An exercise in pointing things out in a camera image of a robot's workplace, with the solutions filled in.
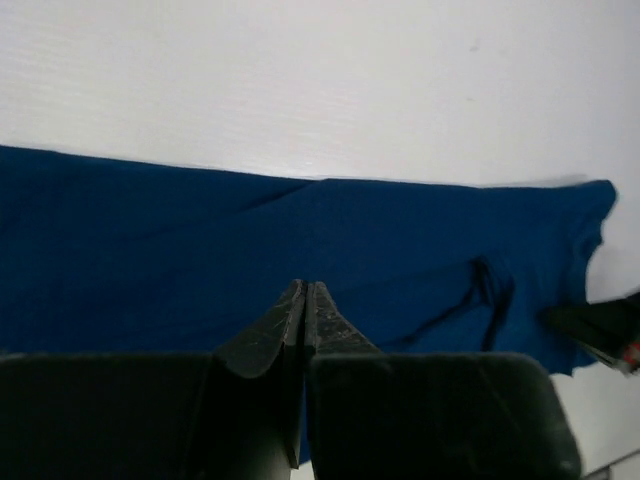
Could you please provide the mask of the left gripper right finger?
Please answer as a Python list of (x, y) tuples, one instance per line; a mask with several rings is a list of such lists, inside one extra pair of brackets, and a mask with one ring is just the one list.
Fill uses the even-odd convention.
[(578, 479), (548, 373), (516, 353), (386, 354), (306, 300), (307, 436), (318, 479)]

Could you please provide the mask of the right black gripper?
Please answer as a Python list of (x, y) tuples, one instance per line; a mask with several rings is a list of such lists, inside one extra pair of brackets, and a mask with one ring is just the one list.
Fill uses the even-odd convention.
[(550, 327), (569, 337), (606, 366), (639, 373), (639, 293), (618, 300), (543, 311)]

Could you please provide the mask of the blue t shirt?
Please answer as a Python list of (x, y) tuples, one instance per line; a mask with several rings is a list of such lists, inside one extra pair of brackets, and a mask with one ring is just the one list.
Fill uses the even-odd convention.
[(541, 320), (583, 303), (607, 181), (472, 188), (301, 180), (5, 147), (1, 347), (212, 350), (291, 281), (387, 352), (590, 359)]

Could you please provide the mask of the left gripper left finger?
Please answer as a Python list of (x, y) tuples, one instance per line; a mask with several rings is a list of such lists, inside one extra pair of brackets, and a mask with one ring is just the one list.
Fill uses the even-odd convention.
[(286, 479), (306, 285), (212, 352), (1, 360), (5, 479)]

